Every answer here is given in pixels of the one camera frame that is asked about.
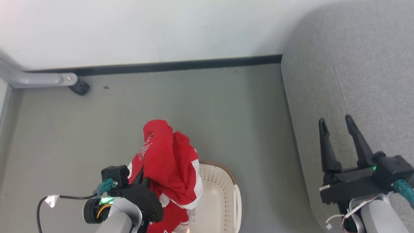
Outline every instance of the laundry basket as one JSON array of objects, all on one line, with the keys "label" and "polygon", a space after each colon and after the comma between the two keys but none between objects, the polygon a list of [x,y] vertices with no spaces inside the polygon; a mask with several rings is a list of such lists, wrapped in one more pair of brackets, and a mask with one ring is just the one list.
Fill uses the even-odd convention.
[{"label": "laundry basket", "polygon": [[189,213],[190,233],[238,233],[241,196],[233,173],[220,163],[200,161],[203,194]]}]

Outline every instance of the red and white jacket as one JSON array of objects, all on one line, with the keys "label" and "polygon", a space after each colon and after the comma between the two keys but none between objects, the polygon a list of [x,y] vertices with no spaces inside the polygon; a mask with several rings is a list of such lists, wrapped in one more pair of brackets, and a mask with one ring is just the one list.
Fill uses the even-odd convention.
[{"label": "red and white jacket", "polygon": [[164,209],[163,220],[152,223],[148,233],[171,233],[180,223],[188,222],[187,210],[194,209],[203,192],[199,161],[190,140],[164,120],[152,120],[144,126],[146,141],[128,169],[132,183],[144,166]]}]

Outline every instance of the green led light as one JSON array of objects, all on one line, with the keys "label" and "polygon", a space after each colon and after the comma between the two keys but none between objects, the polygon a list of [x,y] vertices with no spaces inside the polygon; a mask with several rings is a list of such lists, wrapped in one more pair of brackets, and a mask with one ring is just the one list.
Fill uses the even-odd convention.
[{"label": "green led light", "polygon": [[113,197],[102,197],[101,198],[101,204],[105,204],[105,203],[108,203],[108,202],[109,202],[109,204],[112,204],[113,203],[112,200],[113,200]]}]

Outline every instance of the basket handle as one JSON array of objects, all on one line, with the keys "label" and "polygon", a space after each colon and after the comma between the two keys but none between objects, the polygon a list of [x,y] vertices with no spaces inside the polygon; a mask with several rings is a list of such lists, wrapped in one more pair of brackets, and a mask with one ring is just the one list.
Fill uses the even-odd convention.
[{"label": "basket handle", "polygon": [[235,233],[238,233],[240,231],[240,225],[241,225],[241,195],[240,195],[240,189],[238,188],[238,185],[234,185],[235,191],[236,191],[236,206],[237,211],[234,213],[234,219],[236,219],[236,228]]}]

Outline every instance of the gray sofa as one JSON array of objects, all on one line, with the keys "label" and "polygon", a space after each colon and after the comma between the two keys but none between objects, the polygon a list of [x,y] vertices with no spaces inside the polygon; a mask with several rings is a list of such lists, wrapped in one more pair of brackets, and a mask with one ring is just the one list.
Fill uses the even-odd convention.
[{"label": "gray sofa", "polygon": [[[374,152],[414,164],[414,1],[337,2],[312,12],[288,42],[282,75],[310,206],[325,229],[338,208],[319,195],[319,118],[343,168],[357,160],[345,114]],[[414,233],[414,211],[397,194],[390,201]],[[342,232],[338,224],[330,232]]]}]

